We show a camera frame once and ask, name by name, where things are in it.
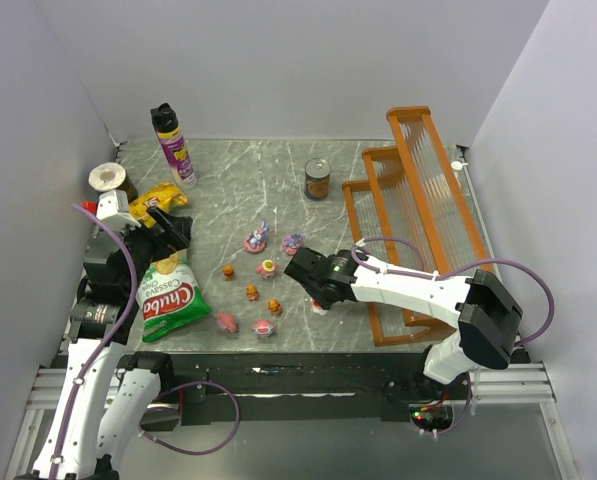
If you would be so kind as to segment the purple cat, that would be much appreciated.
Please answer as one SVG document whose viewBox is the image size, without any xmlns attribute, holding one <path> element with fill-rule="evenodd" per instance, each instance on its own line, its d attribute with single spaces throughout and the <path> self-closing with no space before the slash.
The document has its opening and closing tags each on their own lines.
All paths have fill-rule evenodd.
<svg viewBox="0 0 597 480">
<path fill-rule="evenodd" d="M 297 250 L 304 246 L 306 236 L 301 233 L 287 235 L 282 240 L 283 251 L 290 256 L 296 254 Z"/>
</svg>

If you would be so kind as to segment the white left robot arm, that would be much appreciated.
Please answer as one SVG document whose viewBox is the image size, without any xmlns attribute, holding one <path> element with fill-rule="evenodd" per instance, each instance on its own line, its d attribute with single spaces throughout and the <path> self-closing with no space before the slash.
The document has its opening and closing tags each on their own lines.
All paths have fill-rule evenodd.
<svg viewBox="0 0 597 480">
<path fill-rule="evenodd" d="M 122 455 L 148 405 L 172 385 L 166 353 L 131 357 L 114 399 L 107 398 L 124 355 L 140 281 L 156 261 L 186 250 L 193 220 L 158 207 L 153 227 L 118 213 L 87 243 L 83 276 L 70 313 L 67 366 L 54 418 L 28 479 L 116 479 Z"/>
</svg>

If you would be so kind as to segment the purple bunny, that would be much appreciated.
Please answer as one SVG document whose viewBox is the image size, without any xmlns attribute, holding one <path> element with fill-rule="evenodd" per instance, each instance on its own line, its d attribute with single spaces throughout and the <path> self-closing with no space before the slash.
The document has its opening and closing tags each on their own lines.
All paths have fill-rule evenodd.
<svg viewBox="0 0 597 480">
<path fill-rule="evenodd" d="M 252 231 L 243 240 L 243 247 L 248 253 L 256 254 L 262 252 L 267 245 L 267 235 L 269 224 L 265 218 L 261 220 L 261 225 Z"/>
</svg>

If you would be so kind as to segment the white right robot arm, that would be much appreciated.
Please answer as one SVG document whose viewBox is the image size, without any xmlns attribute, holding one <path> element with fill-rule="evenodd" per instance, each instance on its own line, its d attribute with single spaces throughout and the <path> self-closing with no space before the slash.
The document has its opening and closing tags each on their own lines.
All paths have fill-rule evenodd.
<svg viewBox="0 0 597 480">
<path fill-rule="evenodd" d="M 422 375 L 442 385 L 482 367 L 510 362 L 522 309 L 492 272 L 440 275 L 396 266 L 361 247 L 329 256 L 301 247 L 284 274 L 323 310 L 353 301 L 384 304 L 439 320 L 454 329 L 426 354 Z"/>
</svg>

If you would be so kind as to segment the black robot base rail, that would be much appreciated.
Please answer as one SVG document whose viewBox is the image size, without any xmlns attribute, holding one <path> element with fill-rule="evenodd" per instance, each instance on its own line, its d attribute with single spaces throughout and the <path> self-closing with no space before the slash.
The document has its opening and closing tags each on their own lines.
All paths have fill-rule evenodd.
<svg viewBox="0 0 597 480">
<path fill-rule="evenodd" d="M 416 404 L 463 402 L 466 375 L 425 380 L 419 353 L 178 353 L 164 404 L 184 426 L 243 421 L 379 418 L 407 422 Z"/>
</svg>

